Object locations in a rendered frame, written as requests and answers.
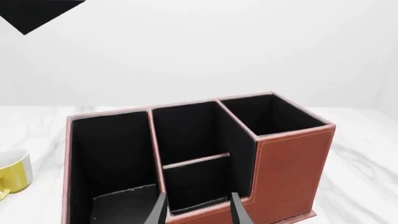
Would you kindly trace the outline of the yellow and white mug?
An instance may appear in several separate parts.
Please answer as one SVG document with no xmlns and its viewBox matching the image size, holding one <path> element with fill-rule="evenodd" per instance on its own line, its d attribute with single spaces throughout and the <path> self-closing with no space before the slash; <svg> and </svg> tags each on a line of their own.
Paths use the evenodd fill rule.
<svg viewBox="0 0 398 224">
<path fill-rule="evenodd" d="M 13 149 L 0 152 L 0 201 L 9 194 L 16 194 L 28 188 L 33 181 L 29 152 Z"/>
</svg>

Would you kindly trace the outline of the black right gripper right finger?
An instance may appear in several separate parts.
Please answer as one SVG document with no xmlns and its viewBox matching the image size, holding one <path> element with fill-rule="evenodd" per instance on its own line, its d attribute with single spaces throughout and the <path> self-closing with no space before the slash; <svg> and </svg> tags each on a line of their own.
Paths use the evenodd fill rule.
<svg viewBox="0 0 398 224">
<path fill-rule="evenodd" d="M 236 192 L 231 193 L 230 201 L 231 218 L 233 224 L 254 224 Z"/>
</svg>

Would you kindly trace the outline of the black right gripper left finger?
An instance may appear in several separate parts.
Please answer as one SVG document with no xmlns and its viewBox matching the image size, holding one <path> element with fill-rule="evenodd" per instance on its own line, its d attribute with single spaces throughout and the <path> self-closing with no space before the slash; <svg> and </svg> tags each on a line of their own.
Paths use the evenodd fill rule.
<svg viewBox="0 0 398 224">
<path fill-rule="evenodd" d="M 165 224 L 168 210 L 168 197 L 165 192 L 162 192 L 151 213 L 147 217 L 144 224 Z"/>
</svg>

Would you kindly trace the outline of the red-brown desk caddy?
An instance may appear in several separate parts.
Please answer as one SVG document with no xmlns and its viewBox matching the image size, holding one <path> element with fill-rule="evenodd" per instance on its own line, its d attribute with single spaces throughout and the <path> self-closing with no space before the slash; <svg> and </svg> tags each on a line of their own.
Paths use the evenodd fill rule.
<svg viewBox="0 0 398 224">
<path fill-rule="evenodd" d="M 312 210 L 336 126 L 274 92 L 67 119 L 61 224 L 233 224 L 236 192 L 254 224 Z"/>
</svg>

